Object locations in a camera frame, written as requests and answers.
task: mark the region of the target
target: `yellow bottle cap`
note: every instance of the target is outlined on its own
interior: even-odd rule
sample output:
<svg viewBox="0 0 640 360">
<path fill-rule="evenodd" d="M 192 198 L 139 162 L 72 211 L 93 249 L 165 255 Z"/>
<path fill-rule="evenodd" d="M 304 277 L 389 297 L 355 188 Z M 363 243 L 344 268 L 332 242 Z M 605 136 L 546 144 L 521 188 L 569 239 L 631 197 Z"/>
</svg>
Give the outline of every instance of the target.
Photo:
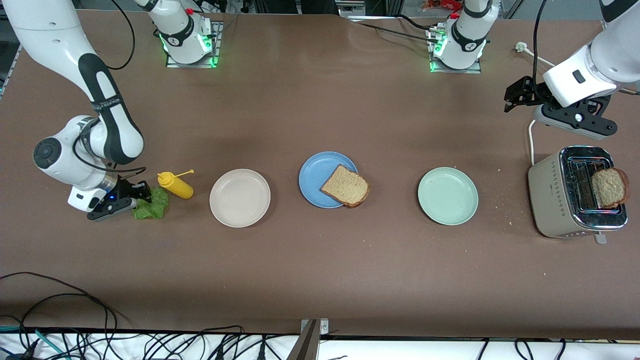
<svg viewBox="0 0 640 360">
<path fill-rule="evenodd" d="M 172 172 L 161 172 L 158 174 L 158 184 L 163 188 L 171 186 L 175 180 L 175 175 Z"/>
</svg>

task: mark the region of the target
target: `white plate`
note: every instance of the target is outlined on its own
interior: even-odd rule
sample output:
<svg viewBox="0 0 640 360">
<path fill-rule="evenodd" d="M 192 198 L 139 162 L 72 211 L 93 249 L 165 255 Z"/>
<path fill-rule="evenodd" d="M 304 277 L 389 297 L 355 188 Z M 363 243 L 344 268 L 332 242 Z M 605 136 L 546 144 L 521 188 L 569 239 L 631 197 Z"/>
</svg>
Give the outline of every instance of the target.
<svg viewBox="0 0 640 360">
<path fill-rule="evenodd" d="M 253 170 L 239 168 L 222 175 L 211 189 L 209 205 L 213 216 L 230 227 L 255 224 L 269 209 L 269 184 Z"/>
</svg>

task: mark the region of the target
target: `yellow mustard bottle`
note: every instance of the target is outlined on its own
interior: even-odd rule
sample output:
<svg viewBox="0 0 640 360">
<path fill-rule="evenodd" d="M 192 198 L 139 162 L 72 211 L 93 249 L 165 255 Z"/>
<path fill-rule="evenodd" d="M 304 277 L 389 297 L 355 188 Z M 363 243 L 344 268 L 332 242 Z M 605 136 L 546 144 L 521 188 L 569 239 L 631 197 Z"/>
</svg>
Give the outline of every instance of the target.
<svg viewBox="0 0 640 360">
<path fill-rule="evenodd" d="M 193 169 L 179 175 L 174 175 L 172 172 L 161 172 L 158 174 L 158 184 L 175 195 L 178 195 L 183 199 L 188 199 L 193 196 L 193 188 L 182 179 L 178 179 L 178 177 L 193 173 Z"/>
</svg>

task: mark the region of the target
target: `red object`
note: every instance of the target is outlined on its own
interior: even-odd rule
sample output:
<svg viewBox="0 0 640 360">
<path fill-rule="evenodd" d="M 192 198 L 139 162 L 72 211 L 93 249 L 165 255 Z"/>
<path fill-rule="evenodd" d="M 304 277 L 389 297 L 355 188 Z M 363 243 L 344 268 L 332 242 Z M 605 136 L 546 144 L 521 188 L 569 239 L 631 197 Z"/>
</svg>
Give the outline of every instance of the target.
<svg viewBox="0 0 640 360">
<path fill-rule="evenodd" d="M 440 0 L 440 6 L 447 8 L 453 12 L 457 12 L 462 9 L 462 4 L 456 0 Z"/>
</svg>

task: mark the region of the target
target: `plate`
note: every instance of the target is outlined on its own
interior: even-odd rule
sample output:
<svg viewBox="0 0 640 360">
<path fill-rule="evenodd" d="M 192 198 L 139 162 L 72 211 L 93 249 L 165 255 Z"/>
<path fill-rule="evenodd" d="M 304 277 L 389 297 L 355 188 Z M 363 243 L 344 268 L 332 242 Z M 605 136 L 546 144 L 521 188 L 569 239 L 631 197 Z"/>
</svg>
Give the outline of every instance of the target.
<svg viewBox="0 0 640 360">
<path fill-rule="evenodd" d="M 310 203 L 323 209 L 333 209 L 342 206 L 342 203 L 320 191 L 322 185 L 329 180 L 340 164 L 353 172 L 358 172 L 353 161 L 339 152 L 318 152 L 305 161 L 302 169 L 300 169 L 298 184 L 300 185 L 302 195 Z"/>
<path fill-rule="evenodd" d="M 420 180 L 418 201 L 422 210 L 444 225 L 460 225 L 474 216 L 478 208 L 478 191 L 465 173 L 440 167 Z"/>
<path fill-rule="evenodd" d="M 211 189 L 209 205 L 213 216 L 230 227 L 255 224 L 269 209 L 269 184 L 253 170 L 239 168 L 222 175 Z"/>
</svg>

